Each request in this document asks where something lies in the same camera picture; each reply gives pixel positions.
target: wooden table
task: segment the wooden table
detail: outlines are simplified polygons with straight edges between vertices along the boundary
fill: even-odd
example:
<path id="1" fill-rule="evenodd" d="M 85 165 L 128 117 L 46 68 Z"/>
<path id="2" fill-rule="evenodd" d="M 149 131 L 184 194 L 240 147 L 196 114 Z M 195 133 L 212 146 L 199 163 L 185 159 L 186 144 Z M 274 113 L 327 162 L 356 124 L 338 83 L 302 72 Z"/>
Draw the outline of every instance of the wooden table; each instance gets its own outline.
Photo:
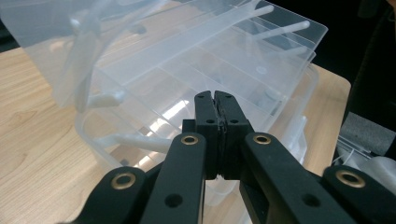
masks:
<path id="1" fill-rule="evenodd" d="M 304 167 L 321 175 L 331 164 L 350 85 L 317 69 L 319 83 L 304 112 Z M 59 108 L 50 93 L 22 49 L 0 54 L 0 223 L 71 221 L 103 176 L 75 132 L 74 108 Z M 206 223 L 221 219 L 208 216 Z"/>

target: clear plastic container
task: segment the clear plastic container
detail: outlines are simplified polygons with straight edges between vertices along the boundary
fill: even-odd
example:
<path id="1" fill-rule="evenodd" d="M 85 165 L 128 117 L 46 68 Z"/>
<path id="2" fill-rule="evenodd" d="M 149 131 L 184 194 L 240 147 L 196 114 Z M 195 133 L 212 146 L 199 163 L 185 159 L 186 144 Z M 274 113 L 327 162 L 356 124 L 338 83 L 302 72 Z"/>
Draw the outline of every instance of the clear plastic container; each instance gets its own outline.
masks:
<path id="1" fill-rule="evenodd" d="M 257 0 L 0 0 L 0 15 L 106 171 L 163 161 L 201 91 L 234 95 L 304 160 L 323 25 Z M 209 184 L 210 205 L 228 189 Z"/>

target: plastic box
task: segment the plastic box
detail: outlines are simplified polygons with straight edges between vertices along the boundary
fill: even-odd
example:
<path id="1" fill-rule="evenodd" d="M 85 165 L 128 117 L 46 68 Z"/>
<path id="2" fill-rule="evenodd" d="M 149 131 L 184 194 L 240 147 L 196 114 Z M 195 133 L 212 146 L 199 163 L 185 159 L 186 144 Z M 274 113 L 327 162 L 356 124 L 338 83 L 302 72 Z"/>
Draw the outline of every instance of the plastic box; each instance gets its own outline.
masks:
<path id="1" fill-rule="evenodd" d="M 256 0 L 0 0 L 0 10 L 56 102 L 76 107 L 78 134 L 105 170 L 163 161 L 207 90 L 234 95 L 256 131 L 304 160 L 323 25 Z M 234 185 L 208 183 L 206 201 Z"/>

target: brass ring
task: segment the brass ring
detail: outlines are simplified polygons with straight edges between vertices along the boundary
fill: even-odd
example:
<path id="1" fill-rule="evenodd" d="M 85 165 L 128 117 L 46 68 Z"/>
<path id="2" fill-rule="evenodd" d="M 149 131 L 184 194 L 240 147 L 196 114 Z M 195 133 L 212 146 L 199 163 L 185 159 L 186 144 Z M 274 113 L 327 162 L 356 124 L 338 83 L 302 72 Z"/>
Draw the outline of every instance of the brass ring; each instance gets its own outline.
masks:
<path id="1" fill-rule="evenodd" d="M 198 138 L 193 135 L 187 135 L 181 138 L 181 143 L 184 145 L 195 145 L 198 143 Z"/>
<path id="2" fill-rule="evenodd" d="M 119 183 L 118 180 L 125 176 L 129 177 L 129 180 L 126 183 Z M 134 184 L 135 181 L 136 176 L 132 173 L 118 174 L 111 180 L 111 187 L 113 187 L 113 189 L 128 189 Z"/>
<path id="3" fill-rule="evenodd" d="M 253 140 L 254 140 L 257 144 L 261 144 L 261 145 L 268 145 L 268 144 L 271 143 L 271 138 L 269 138 L 269 137 L 267 137 L 267 136 L 265 136 L 265 135 L 262 135 L 262 134 L 255 135 L 255 136 L 253 137 Z"/>
<path id="4" fill-rule="evenodd" d="M 352 188 L 361 189 L 366 186 L 366 182 L 359 175 L 346 170 L 339 170 L 335 173 L 335 176 L 343 184 L 348 185 Z"/>

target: metal object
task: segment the metal object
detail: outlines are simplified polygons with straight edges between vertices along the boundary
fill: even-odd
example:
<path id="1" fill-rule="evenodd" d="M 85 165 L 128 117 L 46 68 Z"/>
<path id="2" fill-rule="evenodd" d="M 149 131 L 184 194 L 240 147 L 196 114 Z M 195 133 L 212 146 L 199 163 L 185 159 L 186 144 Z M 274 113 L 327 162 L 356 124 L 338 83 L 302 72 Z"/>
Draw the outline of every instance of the metal object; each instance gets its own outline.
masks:
<path id="1" fill-rule="evenodd" d="M 347 166 L 313 175 L 271 134 L 255 133 L 231 94 L 195 96 L 165 161 L 121 167 L 96 186 L 73 223 L 202 223 L 205 180 L 240 180 L 253 223 L 394 223 L 396 196 Z"/>

